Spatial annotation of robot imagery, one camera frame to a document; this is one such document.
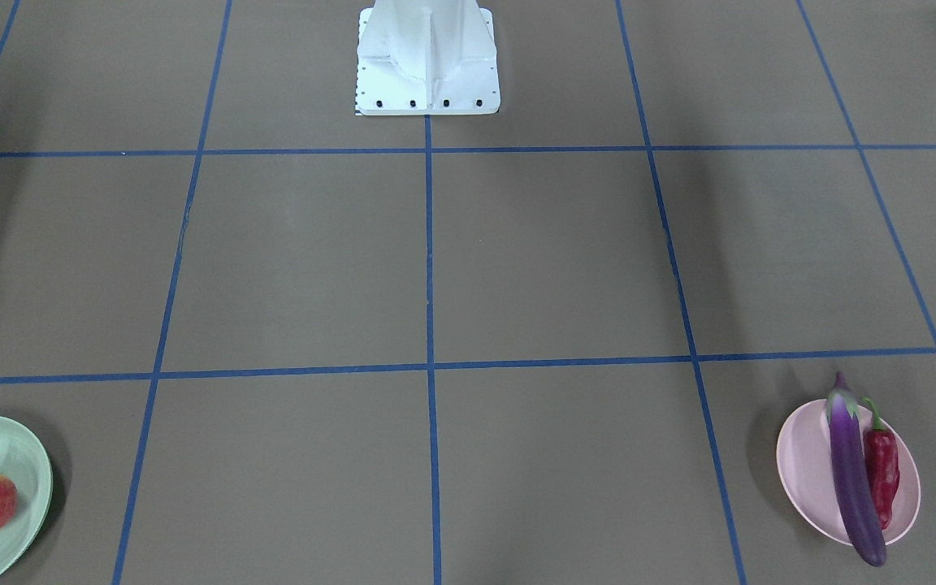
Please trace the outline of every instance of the plate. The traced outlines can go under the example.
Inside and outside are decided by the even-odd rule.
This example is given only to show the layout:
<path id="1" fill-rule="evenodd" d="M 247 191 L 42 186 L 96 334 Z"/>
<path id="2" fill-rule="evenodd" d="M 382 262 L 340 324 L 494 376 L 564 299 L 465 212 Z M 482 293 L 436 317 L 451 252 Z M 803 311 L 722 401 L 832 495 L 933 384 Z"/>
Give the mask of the plate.
<path id="1" fill-rule="evenodd" d="M 873 425 L 873 414 L 860 407 L 858 423 L 865 431 Z M 883 425 L 894 432 L 887 421 Z M 920 513 L 922 490 L 917 464 L 898 433 L 898 495 L 883 539 L 894 544 L 905 536 Z M 829 453 L 829 422 L 826 419 L 826 399 L 809 402 L 796 409 L 779 432 L 775 458 L 779 466 L 782 487 L 790 501 L 811 526 L 841 544 L 851 545 L 843 518 L 836 504 L 833 485 L 833 464 Z"/>
<path id="2" fill-rule="evenodd" d="M 0 474 L 16 485 L 16 514 L 0 529 L 0 574 L 31 545 L 49 511 L 53 471 L 49 455 L 26 426 L 0 416 Z"/>

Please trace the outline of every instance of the chili pepper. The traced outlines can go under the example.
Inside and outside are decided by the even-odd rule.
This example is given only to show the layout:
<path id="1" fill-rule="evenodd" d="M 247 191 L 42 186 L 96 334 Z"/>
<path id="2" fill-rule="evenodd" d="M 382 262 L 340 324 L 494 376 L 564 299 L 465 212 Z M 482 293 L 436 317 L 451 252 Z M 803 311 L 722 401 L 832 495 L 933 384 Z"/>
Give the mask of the chili pepper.
<path id="1" fill-rule="evenodd" d="M 863 401 L 873 411 L 873 426 L 865 431 L 865 470 L 876 514 L 880 516 L 880 530 L 887 530 L 899 485 L 898 438 L 883 425 L 873 399 L 866 396 Z"/>

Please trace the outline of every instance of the purple eggplant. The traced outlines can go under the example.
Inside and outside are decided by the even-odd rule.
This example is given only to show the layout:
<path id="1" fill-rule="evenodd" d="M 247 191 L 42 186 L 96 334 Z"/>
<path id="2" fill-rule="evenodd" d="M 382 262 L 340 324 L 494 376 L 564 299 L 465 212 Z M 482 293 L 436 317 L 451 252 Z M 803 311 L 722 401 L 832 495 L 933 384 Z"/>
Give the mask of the purple eggplant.
<path id="1" fill-rule="evenodd" d="M 880 518 L 869 489 L 858 411 L 858 400 L 847 388 L 843 374 L 837 373 L 836 384 L 825 400 L 836 503 L 843 516 L 843 528 L 847 529 L 847 537 L 851 538 L 858 556 L 871 566 L 884 566 L 887 563 L 887 544 L 883 540 Z"/>

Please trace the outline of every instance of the white metal bracket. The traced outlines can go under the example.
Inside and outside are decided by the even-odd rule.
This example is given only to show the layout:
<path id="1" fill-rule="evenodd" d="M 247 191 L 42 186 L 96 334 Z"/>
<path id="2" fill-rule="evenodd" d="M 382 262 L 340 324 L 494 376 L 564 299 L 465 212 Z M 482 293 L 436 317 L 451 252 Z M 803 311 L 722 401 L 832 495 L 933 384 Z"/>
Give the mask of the white metal bracket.
<path id="1" fill-rule="evenodd" d="M 475 0 L 376 0 L 360 12 L 357 115 L 495 114 L 493 15 Z"/>

